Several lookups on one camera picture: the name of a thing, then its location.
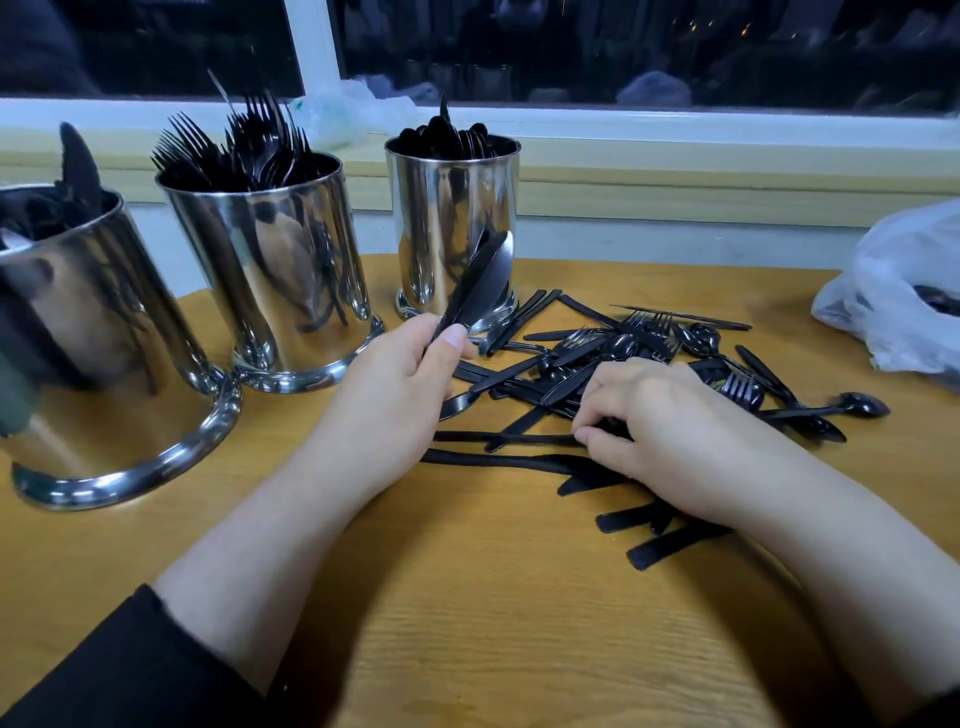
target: left hand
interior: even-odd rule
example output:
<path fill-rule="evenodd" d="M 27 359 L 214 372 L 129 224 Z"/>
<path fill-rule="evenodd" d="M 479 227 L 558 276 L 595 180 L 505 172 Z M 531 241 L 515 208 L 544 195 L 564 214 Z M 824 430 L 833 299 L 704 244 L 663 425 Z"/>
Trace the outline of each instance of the left hand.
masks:
<path fill-rule="evenodd" d="M 421 314 L 371 341 L 350 364 L 305 444 L 319 475 L 372 497 L 423 457 L 453 371 L 461 357 L 476 354 L 459 324 L 427 347 L 438 323 L 437 316 Z"/>

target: fingernail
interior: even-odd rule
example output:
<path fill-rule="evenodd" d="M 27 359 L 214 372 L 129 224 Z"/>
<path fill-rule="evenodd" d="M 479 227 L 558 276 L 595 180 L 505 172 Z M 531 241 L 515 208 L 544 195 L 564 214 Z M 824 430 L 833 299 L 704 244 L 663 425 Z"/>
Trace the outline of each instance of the fingernail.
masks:
<path fill-rule="evenodd" d="M 447 330 L 445 330 L 440 335 L 440 338 L 460 352 L 463 350 L 464 344 L 467 342 L 467 329 L 461 324 L 454 324 L 452 327 L 449 327 Z"/>

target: knife blade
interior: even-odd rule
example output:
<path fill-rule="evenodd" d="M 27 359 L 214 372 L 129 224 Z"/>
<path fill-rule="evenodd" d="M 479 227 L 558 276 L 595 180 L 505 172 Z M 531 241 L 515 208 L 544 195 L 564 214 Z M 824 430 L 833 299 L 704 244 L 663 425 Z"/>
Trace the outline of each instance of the knife blade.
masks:
<path fill-rule="evenodd" d="M 84 138 L 70 124 L 60 124 L 60 143 L 63 145 L 63 184 L 67 198 L 84 208 L 88 222 L 103 214 L 103 189 L 97 162 L 90 154 Z"/>
<path fill-rule="evenodd" d="M 431 341 L 453 324 L 461 324 L 470 330 L 493 310 L 510 283 L 514 267 L 513 247 L 514 236 L 509 231 L 494 235 L 486 230 L 481 233 L 477 252 L 450 294 L 446 313 Z"/>

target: wall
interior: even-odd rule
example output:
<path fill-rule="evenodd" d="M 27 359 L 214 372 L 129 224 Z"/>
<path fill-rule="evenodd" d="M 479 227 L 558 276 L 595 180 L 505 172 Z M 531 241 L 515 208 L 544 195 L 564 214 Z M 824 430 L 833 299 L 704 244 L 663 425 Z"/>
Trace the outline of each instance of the wall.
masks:
<path fill-rule="evenodd" d="M 206 288 L 173 212 L 133 205 L 133 217 L 156 266 L 176 296 Z M 355 212 L 361 253 L 394 253 L 388 212 Z M 664 223 L 637 220 L 521 217 L 520 257 L 699 263 L 780 268 L 842 268 L 862 230 L 769 225 Z"/>

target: stainless steel cup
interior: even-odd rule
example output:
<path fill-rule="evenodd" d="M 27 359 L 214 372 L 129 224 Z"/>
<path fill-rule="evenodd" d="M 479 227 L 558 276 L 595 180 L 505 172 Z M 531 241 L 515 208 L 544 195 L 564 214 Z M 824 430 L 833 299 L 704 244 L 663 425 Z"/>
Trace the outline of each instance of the stainless steel cup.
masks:
<path fill-rule="evenodd" d="M 371 311 L 343 164 L 270 192 L 163 188 L 233 330 L 234 371 L 264 392 L 339 381 L 383 332 Z"/>
<path fill-rule="evenodd" d="M 0 189 L 0 209 L 29 211 L 45 189 Z M 0 447 L 20 495 L 55 509 L 183 473 L 240 412 L 239 386 L 207 361 L 123 199 L 105 192 L 101 217 L 0 252 Z"/>
<path fill-rule="evenodd" d="M 439 161 L 398 154 L 396 137 L 385 145 L 400 258 L 396 309 L 403 318 L 443 315 L 483 229 L 515 231 L 520 147 L 502 136 L 490 140 L 494 148 L 515 144 L 516 150 L 494 159 Z M 472 331 L 486 330 L 515 308 L 510 287 Z"/>

